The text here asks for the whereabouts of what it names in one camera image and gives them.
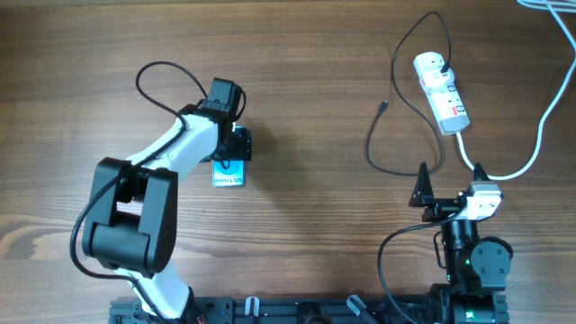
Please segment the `smartphone with blue screen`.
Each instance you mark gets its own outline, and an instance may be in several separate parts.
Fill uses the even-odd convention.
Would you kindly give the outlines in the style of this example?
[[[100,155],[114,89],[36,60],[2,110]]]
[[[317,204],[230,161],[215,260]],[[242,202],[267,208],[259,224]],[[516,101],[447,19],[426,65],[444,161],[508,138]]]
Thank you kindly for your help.
[[[232,130],[235,128],[245,128],[233,124]],[[223,161],[218,162],[213,160],[212,165],[212,185],[214,187],[241,187],[246,182],[245,175],[245,162],[246,161]]]

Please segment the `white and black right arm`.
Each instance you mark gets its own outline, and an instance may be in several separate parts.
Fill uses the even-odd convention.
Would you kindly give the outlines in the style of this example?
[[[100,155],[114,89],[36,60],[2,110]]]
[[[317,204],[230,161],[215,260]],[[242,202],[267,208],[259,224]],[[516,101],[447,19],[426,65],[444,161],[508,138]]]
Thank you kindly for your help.
[[[513,249],[501,238],[482,238],[478,223],[493,217],[503,199],[499,186],[482,166],[473,168],[473,180],[454,199],[436,198],[426,163],[421,163],[409,206],[422,207],[422,221],[440,226],[443,251],[438,264],[445,269],[447,283],[435,283],[422,311],[426,323],[510,322],[506,278]]]

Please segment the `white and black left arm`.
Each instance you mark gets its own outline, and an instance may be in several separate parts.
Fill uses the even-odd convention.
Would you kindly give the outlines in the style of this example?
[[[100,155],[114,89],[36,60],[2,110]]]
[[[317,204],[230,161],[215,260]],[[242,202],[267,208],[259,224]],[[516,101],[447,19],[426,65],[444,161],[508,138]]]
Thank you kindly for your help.
[[[109,269],[139,297],[130,320],[204,323],[194,292],[171,261],[176,244],[178,186],[200,163],[226,186],[245,183],[251,133],[237,121],[246,94],[216,78],[208,95],[177,112],[174,126],[152,145],[126,159],[107,157],[94,171],[90,201],[80,216],[86,256]]]

